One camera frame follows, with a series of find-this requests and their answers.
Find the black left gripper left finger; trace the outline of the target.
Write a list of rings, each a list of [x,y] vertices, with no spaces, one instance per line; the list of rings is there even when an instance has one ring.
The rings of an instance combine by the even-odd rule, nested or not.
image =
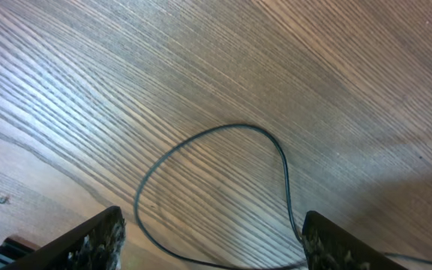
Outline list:
[[[0,245],[0,269],[115,270],[125,238],[122,210],[110,206],[37,250],[6,238]]]

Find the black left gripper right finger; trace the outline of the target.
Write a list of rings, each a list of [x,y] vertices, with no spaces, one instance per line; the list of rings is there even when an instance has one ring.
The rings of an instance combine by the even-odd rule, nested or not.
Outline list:
[[[308,211],[302,244],[310,270],[406,270],[317,211]]]

